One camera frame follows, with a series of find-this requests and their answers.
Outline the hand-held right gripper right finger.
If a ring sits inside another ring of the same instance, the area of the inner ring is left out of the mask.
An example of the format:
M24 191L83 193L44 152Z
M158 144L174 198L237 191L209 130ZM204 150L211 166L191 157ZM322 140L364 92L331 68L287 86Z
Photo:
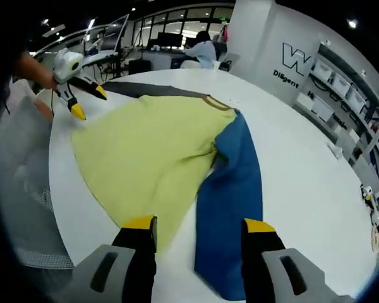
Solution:
M297 249L286 249L265 222L243 220L241 257L246 302L354 302L331 290L324 272Z

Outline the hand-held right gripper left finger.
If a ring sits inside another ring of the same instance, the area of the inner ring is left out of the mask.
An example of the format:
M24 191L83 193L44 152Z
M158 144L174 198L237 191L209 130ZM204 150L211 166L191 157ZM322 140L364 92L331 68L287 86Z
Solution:
M123 225L111 245L101 245L73 270L70 302L150 302L157 271L157 217Z

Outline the person's left hand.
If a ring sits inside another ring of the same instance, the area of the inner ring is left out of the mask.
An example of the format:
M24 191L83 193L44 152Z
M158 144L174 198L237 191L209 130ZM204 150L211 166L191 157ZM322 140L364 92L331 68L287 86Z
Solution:
M42 88L56 90L57 82L54 79L54 73L47 68L39 68L32 73L31 80L38 83Z

